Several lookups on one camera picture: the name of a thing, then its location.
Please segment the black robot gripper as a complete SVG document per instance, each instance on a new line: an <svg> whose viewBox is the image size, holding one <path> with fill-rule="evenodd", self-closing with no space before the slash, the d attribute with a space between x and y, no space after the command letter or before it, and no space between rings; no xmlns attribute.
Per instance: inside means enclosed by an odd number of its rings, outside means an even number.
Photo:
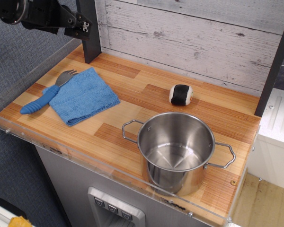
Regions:
<svg viewBox="0 0 284 227"><path fill-rule="evenodd" d="M89 40L92 23L81 13L72 11L57 0L29 0L26 17L21 21L24 28L57 34L65 28L64 35L83 41Z"/></svg>

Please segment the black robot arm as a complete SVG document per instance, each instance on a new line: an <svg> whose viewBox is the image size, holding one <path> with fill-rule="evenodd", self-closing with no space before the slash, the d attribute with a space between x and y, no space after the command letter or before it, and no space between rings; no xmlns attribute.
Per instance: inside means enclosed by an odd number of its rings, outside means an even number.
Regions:
<svg viewBox="0 0 284 227"><path fill-rule="evenodd" d="M66 36L88 41L90 22L57 0L0 0L0 19L6 24L21 23L28 30L37 29L57 34L64 29Z"/></svg>

